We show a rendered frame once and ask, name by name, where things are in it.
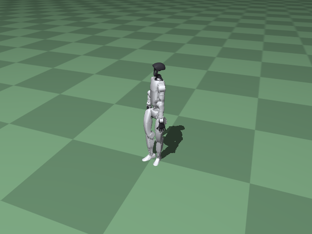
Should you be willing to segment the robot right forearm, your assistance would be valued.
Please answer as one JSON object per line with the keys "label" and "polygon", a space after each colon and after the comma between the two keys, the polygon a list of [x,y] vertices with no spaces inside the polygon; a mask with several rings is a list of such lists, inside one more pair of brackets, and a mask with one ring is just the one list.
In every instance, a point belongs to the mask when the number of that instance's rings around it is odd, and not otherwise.
{"label": "robot right forearm", "polygon": [[149,108],[152,107],[152,104],[151,104],[151,100],[150,100],[150,97],[148,96],[148,100],[147,100],[147,105],[146,106],[149,106]]}

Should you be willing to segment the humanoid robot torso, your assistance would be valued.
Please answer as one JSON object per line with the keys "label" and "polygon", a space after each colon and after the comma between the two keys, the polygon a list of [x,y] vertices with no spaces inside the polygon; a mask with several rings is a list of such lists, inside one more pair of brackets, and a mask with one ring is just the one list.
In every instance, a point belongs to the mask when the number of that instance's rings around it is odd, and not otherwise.
{"label": "humanoid robot torso", "polygon": [[153,107],[151,108],[151,115],[153,118],[158,119],[158,107],[157,107],[157,102],[159,101],[158,98],[158,84],[159,83],[163,83],[165,85],[164,80],[160,81],[159,78],[157,78],[157,80],[155,80],[156,77],[152,78],[151,80],[151,84],[150,84],[150,100],[151,103],[153,105]]}

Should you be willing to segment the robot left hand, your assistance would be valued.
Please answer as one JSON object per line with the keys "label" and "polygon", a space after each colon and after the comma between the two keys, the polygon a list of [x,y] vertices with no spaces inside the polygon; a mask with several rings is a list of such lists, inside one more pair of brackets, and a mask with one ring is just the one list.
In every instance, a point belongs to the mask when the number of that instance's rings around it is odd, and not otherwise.
{"label": "robot left hand", "polygon": [[[159,121],[159,120],[158,120]],[[163,123],[160,123],[159,122],[159,125],[158,125],[158,127],[157,127],[157,129],[159,128],[159,131],[161,130],[162,131],[162,129],[163,129],[163,131],[164,131],[164,129],[165,129],[165,125],[164,125],[164,120],[163,120]],[[166,129],[165,129],[166,130]]]}

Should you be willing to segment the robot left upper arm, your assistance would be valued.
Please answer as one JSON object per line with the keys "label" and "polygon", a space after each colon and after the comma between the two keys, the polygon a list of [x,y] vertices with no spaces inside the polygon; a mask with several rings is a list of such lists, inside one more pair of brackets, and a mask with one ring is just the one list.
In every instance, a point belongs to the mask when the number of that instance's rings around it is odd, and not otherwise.
{"label": "robot left upper arm", "polygon": [[157,107],[159,107],[159,104],[163,103],[164,104],[164,100],[165,100],[165,91],[166,91],[166,88],[165,88],[165,85],[163,83],[159,83],[158,84],[158,87],[157,87],[157,90],[158,90],[158,98],[159,98],[159,101],[157,102]]}

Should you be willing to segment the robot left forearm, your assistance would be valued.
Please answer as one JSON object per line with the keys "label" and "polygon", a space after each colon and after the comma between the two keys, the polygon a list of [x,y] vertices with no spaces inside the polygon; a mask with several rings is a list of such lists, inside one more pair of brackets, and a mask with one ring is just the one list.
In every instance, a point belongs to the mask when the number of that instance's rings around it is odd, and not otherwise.
{"label": "robot left forearm", "polygon": [[163,123],[163,118],[164,118],[164,104],[161,103],[159,104],[159,108],[158,108],[158,118],[159,118],[159,122]]}

